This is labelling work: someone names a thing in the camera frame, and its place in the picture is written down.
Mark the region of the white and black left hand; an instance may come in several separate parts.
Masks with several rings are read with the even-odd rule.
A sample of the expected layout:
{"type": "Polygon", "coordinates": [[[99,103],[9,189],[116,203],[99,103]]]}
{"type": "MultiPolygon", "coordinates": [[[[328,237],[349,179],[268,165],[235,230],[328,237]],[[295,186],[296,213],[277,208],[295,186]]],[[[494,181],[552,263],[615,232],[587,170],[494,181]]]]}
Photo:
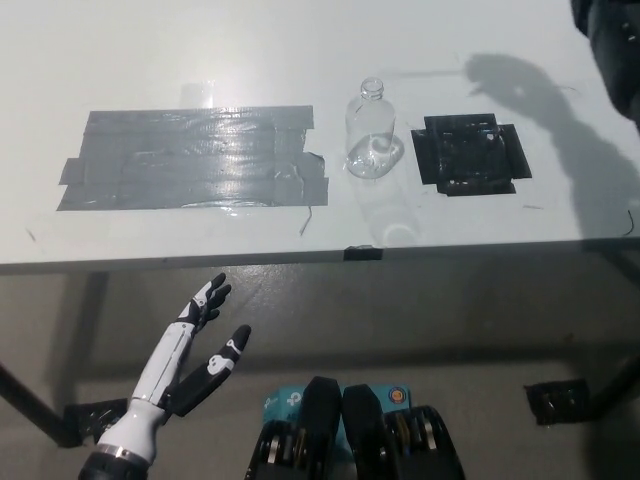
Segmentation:
{"type": "Polygon", "coordinates": [[[248,343],[251,334],[248,325],[238,327],[218,352],[187,377],[180,375],[193,341],[218,317],[230,291],[231,285],[221,273],[194,294],[166,328],[147,361],[132,394],[132,406],[184,417],[229,378],[248,343]]]}

